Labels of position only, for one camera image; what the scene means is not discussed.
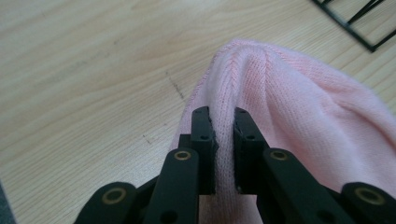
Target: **ribbed knit texture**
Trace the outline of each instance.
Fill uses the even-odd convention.
[[[396,121],[349,76],[299,52],[235,40],[214,57],[185,108],[171,149],[209,106],[219,150],[217,194],[201,197],[200,223],[262,223],[252,196],[233,182],[233,113],[246,109],[270,147],[291,151],[316,180],[340,191],[375,185],[396,197]]]

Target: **black metal frame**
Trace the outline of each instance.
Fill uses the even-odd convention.
[[[335,22],[337,22],[341,27],[344,28],[350,35],[352,35],[357,41],[359,41],[364,47],[366,47],[371,52],[375,52],[381,45],[387,42],[389,39],[396,35],[396,28],[390,34],[386,35],[382,38],[378,43],[371,44],[366,38],[360,35],[355,29],[352,27],[352,23],[363,17],[366,13],[368,13],[373,8],[377,7],[379,4],[384,2],[385,0],[370,0],[361,10],[359,10],[351,19],[348,21],[344,21],[340,18],[336,13],[334,13],[331,9],[327,7],[327,5],[333,0],[312,0],[320,9],[322,9],[330,18],[332,18]]]

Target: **wooden table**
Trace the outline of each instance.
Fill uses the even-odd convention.
[[[387,2],[361,28],[372,39],[394,28]],[[72,223],[103,185],[157,175],[194,85],[235,37],[312,55],[396,112],[396,39],[371,54],[310,1],[3,0],[0,179],[16,219]]]

